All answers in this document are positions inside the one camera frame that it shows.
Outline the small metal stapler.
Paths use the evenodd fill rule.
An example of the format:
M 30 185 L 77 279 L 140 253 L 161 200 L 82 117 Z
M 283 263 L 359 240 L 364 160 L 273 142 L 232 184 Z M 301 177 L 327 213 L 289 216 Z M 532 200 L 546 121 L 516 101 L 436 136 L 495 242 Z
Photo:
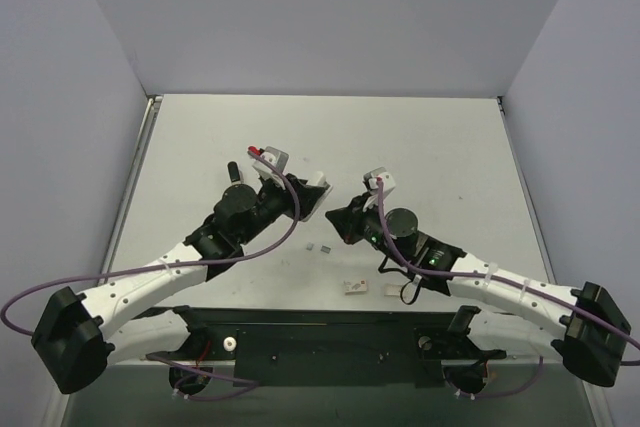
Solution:
M 227 164 L 227 172 L 232 186 L 241 185 L 243 183 L 242 171 L 237 162 L 230 161 Z

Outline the white stapler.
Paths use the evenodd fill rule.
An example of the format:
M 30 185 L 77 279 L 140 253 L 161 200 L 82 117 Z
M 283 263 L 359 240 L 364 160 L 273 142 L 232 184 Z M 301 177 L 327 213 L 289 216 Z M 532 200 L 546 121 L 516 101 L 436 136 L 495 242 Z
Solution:
M 306 222 L 324 202 L 332 190 L 324 172 L 316 171 L 309 179 L 300 180 L 299 202 L 300 221 Z

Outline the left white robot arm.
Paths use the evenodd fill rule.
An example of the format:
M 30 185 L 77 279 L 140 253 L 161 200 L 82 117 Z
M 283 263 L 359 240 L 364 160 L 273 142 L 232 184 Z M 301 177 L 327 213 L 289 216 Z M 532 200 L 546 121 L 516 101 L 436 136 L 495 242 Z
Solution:
M 204 331 L 181 315 L 148 310 L 205 283 L 247 256 L 244 245 L 282 216 L 306 221 L 330 190 L 323 173 L 311 179 L 265 171 L 260 189 L 232 180 L 202 225 L 150 265 L 119 272 L 103 284 L 51 295 L 31 344 L 63 394 L 97 380 L 106 368 L 155 352 L 192 359 L 206 344 Z

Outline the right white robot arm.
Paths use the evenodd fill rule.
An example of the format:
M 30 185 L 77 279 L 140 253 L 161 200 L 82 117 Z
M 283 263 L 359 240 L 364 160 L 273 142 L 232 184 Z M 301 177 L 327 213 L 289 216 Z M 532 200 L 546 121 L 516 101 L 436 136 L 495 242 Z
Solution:
M 551 284 L 502 269 L 446 244 L 418 228 L 410 210 L 389 212 L 369 193 L 325 214 L 347 245 L 367 242 L 416 293 L 423 290 L 489 306 L 464 315 L 447 330 L 449 349 L 468 356 L 478 348 L 561 360 L 571 374 L 590 384 L 615 384 L 631 326 L 602 286 Z

